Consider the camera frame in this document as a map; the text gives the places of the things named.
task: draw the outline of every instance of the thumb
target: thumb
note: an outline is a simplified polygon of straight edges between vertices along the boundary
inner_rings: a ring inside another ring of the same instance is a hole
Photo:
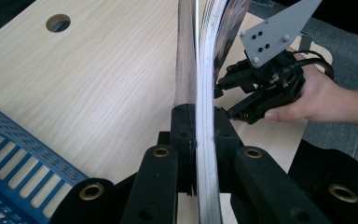
[[[264,115],[264,119],[269,122],[293,121],[301,118],[296,102],[270,109]]]

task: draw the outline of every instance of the gray floor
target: gray floor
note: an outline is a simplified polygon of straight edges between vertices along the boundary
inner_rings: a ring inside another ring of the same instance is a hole
[[[34,0],[0,0],[0,28],[21,13]],[[282,5],[262,7],[251,4],[249,12],[268,18],[285,9]],[[311,19],[304,31],[314,42],[333,55],[333,68],[338,85],[358,89],[358,35],[345,32],[326,22]],[[310,122],[304,139],[317,147],[336,148],[358,159],[358,127],[343,123]]]

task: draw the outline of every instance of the blue plastic basket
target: blue plastic basket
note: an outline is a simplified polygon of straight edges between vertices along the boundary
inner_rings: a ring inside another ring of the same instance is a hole
[[[87,178],[0,112],[0,223],[48,223],[70,188]]]

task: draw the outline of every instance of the wooden table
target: wooden table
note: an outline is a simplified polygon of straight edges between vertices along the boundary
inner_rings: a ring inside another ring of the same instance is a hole
[[[57,14],[71,24],[52,33],[46,23]],[[241,29],[259,21],[248,13]],[[0,110],[86,175],[118,183],[170,130],[176,41],[177,0],[35,1],[0,30]],[[243,59],[237,39],[223,67]],[[216,105],[242,98],[227,92]],[[245,145],[264,148],[285,171],[306,123],[233,121]],[[195,220],[191,201],[180,195],[178,223]],[[227,195],[222,209],[235,222]]]

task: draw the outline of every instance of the book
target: book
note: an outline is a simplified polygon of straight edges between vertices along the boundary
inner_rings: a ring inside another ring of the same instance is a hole
[[[179,0],[175,104],[195,105],[195,118],[189,122],[196,127],[200,223],[222,223],[213,87],[251,2]]]

